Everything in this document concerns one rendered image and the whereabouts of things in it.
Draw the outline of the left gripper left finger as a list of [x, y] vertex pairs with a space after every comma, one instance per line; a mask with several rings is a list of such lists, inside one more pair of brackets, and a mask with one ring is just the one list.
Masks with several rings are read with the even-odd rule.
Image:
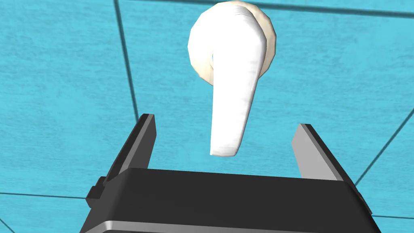
[[148, 168], [155, 140], [155, 116], [141, 115], [111, 166], [104, 185], [128, 168]]

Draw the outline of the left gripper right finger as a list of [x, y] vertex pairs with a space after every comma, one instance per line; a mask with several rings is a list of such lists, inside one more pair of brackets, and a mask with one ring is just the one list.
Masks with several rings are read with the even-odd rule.
[[353, 185], [322, 138], [310, 124], [299, 124], [291, 142], [302, 178], [344, 181]]

